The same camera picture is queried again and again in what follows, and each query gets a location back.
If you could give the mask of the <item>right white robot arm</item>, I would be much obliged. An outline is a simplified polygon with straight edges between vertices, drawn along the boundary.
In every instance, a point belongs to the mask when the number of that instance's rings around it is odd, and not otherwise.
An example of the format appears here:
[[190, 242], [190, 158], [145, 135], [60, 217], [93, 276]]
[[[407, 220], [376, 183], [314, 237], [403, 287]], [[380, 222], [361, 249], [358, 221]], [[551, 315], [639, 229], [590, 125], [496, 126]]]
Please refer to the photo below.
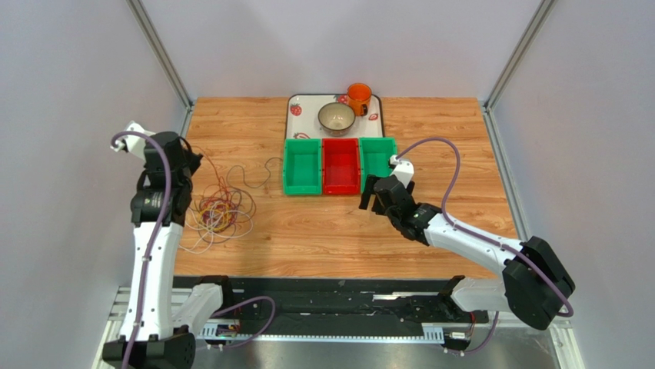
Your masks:
[[546, 330], [562, 315], [575, 283], [544, 239], [504, 238], [451, 218], [441, 208], [417, 203], [413, 185], [391, 175], [368, 175], [360, 207], [388, 218], [410, 240], [454, 252], [495, 274], [460, 278], [446, 292], [462, 311], [507, 311], [527, 326]]

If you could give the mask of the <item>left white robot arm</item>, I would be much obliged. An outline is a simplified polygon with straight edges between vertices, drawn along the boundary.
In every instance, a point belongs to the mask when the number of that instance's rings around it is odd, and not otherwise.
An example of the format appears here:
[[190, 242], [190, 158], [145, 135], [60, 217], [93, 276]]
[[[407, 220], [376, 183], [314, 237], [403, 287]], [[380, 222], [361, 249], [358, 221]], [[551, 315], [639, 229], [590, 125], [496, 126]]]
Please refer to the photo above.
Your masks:
[[130, 203], [135, 261], [128, 310], [101, 359], [113, 368], [190, 368], [196, 336], [223, 306], [229, 286], [224, 276], [202, 278], [172, 310], [175, 258], [202, 156], [173, 131], [125, 129], [111, 146], [141, 158], [144, 169]]

